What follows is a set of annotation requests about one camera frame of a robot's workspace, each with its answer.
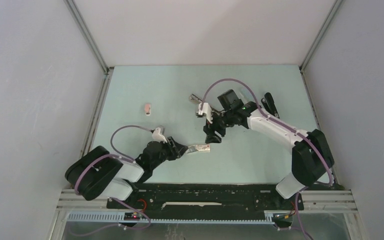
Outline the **white staple box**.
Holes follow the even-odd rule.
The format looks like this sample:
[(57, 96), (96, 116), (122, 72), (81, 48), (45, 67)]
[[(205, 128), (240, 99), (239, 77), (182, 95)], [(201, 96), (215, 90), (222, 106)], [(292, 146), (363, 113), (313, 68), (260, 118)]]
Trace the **white staple box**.
[(199, 144), (196, 145), (196, 149), (199, 153), (209, 153), (211, 151), (211, 146), (209, 144)]

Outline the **beige black long stapler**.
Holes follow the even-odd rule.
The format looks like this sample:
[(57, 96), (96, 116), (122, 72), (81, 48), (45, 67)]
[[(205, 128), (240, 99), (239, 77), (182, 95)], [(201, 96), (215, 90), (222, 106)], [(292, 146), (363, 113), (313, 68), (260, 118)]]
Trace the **beige black long stapler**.
[[(191, 94), (191, 95), (188, 97), (188, 99), (189, 99), (192, 103), (194, 103), (194, 104), (196, 104), (196, 105), (198, 105), (198, 104), (200, 104), (200, 103), (202, 102), (202, 99), (201, 99), (200, 97), (198, 97), (197, 95), (195, 95), (195, 94)], [(211, 107), (211, 109), (212, 109), (213, 112), (216, 112), (216, 113), (218, 113), (218, 114), (221, 112), (221, 111), (219, 111), (218, 109), (216, 109), (213, 105), (209, 104), (209, 106)]]

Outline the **pink stapler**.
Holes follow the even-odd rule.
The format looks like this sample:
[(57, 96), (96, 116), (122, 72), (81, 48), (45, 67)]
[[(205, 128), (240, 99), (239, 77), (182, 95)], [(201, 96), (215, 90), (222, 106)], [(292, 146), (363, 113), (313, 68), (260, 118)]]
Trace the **pink stapler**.
[(146, 103), (144, 105), (144, 112), (146, 116), (150, 116), (152, 113), (152, 105), (150, 103)]

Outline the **light blue stapler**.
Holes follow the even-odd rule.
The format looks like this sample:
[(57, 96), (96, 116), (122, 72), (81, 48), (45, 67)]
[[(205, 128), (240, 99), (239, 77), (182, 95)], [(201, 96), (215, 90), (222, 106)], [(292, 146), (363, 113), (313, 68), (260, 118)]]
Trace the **light blue stapler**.
[(244, 100), (245, 103), (254, 102), (254, 98), (253, 98), (252, 94), (246, 88), (241, 88), (239, 90), (239, 93), (240, 93), (241, 98)]

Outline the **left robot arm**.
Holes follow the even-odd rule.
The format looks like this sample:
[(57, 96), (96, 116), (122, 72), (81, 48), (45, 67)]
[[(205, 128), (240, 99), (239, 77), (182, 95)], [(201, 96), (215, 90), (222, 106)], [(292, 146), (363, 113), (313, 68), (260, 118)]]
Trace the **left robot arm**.
[(150, 141), (136, 159), (130, 160), (98, 146), (72, 164), (64, 177), (87, 201), (116, 198), (125, 208), (133, 208), (138, 202), (135, 184), (144, 183), (162, 163), (181, 158), (188, 149), (170, 136), (166, 142)]

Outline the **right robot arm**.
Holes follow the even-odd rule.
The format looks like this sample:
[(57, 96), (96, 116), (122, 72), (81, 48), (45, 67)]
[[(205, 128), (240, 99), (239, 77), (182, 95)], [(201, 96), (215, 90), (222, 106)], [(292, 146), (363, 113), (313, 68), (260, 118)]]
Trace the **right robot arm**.
[(290, 152), (291, 172), (276, 185), (276, 191), (270, 196), (275, 208), (284, 209), (295, 193), (312, 186), (324, 174), (332, 176), (330, 169), (335, 161), (322, 131), (293, 127), (254, 101), (243, 103), (232, 89), (217, 99), (222, 111), (214, 110), (204, 101), (198, 104), (196, 111), (197, 117), (206, 119), (203, 127), (206, 144), (220, 143), (227, 128), (242, 126), (268, 136)]

